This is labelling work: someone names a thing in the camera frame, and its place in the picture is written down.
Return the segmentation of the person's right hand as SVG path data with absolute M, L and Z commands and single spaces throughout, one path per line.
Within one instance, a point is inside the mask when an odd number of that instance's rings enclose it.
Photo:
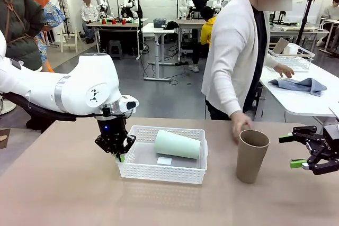
M 232 132 L 234 137 L 234 142 L 239 143 L 240 133 L 247 129 L 253 128 L 252 120 L 249 116 L 244 114 L 241 111 L 234 112 L 231 116 L 232 121 Z

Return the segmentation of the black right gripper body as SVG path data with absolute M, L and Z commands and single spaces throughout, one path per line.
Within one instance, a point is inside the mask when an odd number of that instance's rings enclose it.
M 338 159 L 338 124 L 323 127 L 323 134 L 317 134 L 317 127 L 311 127 L 311 161 Z

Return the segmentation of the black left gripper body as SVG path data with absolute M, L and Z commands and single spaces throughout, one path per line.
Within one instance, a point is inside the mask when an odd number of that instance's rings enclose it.
M 103 138 L 108 138 L 109 140 L 119 140 L 122 143 L 126 140 L 127 131 L 126 131 L 126 120 L 120 117 L 105 120 L 97 121 L 100 135 Z

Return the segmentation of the person's left hand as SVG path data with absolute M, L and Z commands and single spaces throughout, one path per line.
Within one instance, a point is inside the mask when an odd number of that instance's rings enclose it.
M 287 78 L 292 78 L 295 72 L 288 66 L 283 64 L 278 64 L 273 68 L 281 77 L 286 76 Z

